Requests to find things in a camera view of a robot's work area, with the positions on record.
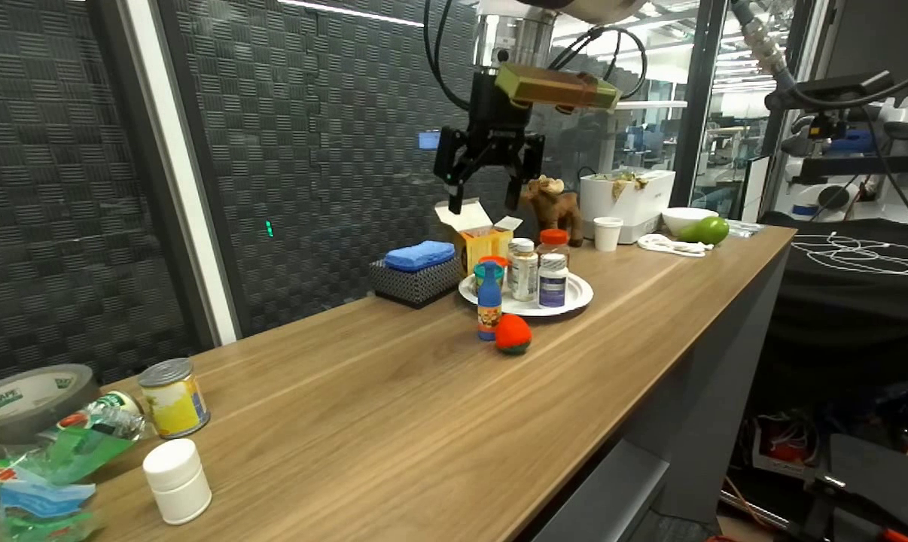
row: red ball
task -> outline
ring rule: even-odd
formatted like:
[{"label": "red ball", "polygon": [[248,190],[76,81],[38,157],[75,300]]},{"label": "red ball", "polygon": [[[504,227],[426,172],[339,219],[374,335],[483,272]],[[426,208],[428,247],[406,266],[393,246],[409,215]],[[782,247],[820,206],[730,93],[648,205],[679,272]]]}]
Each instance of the red ball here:
[{"label": "red ball", "polygon": [[495,328],[495,346],[508,354],[523,354],[531,337],[531,328],[518,315],[503,315]]}]

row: white bowl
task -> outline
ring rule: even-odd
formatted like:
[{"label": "white bowl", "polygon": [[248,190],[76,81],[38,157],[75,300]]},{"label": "white bowl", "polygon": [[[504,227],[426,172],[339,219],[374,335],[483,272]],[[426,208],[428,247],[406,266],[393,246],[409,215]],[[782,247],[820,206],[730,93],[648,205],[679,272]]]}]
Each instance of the white bowl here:
[{"label": "white bowl", "polygon": [[698,207],[670,207],[661,212],[661,219],[671,231],[672,236],[677,236],[685,227],[698,224],[703,218],[718,216],[717,212]]}]

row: white container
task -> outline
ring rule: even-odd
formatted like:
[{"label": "white container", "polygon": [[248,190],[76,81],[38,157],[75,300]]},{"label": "white container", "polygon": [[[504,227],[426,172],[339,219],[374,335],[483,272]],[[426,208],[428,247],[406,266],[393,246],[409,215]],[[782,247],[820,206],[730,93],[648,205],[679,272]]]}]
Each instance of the white container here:
[{"label": "white container", "polygon": [[538,270],[538,306],[554,309],[565,305],[568,293],[568,257],[543,254]]},{"label": "white container", "polygon": [[613,189],[620,172],[588,175],[581,178],[579,206],[584,219],[584,236],[595,238],[595,219],[617,216],[625,221],[619,243],[630,245],[639,237],[658,228],[661,211],[668,208],[675,185],[675,172],[634,169],[644,181],[644,188],[626,186],[615,199]]},{"label": "white container", "polygon": [[159,513],[170,525],[196,519],[213,500],[197,445],[190,439],[156,446],[143,460],[143,471]]},{"label": "white container", "polygon": [[615,251],[625,221],[610,216],[595,219],[595,248],[599,251]]},{"label": "white container", "polygon": [[509,244],[508,290],[517,301],[532,301],[538,295],[538,255],[534,241],[523,237]]},{"label": "white container", "polygon": [[661,212],[661,218],[665,221],[665,226],[668,227],[668,231],[671,231],[672,236],[678,236],[685,227],[698,224],[709,216],[718,216],[718,213],[708,209],[698,209],[698,207],[672,207]]}]

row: blue sponge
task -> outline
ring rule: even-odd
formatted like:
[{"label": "blue sponge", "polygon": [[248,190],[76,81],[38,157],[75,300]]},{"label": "blue sponge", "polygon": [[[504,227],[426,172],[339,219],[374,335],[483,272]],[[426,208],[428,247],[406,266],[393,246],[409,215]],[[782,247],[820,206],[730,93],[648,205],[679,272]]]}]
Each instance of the blue sponge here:
[{"label": "blue sponge", "polygon": [[454,244],[424,241],[413,247],[396,249],[388,252],[384,258],[387,267],[416,273],[421,269],[450,261],[454,257]]}]

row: white plate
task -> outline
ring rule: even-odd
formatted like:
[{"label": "white plate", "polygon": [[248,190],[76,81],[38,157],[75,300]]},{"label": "white plate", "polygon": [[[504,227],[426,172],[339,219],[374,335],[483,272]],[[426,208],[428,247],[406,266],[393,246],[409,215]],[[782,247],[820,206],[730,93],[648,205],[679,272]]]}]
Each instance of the white plate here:
[{"label": "white plate", "polygon": [[[477,305],[477,296],[471,289],[474,288],[474,275],[467,277],[458,285],[458,291],[461,296],[469,302]],[[501,311],[507,315],[518,316],[557,316],[564,315],[565,312],[571,312],[588,305],[591,299],[595,297],[595,291],[591,289],[588,281],[585,281],[574,273],[568,275],[568,289],[565,291],[565,305],[554,306],[554,308],[544,309],[538,306],[538,300],[534,301],[517,301],[512,298],[510,293],[504,292],[504,301],[501,305]]]}]

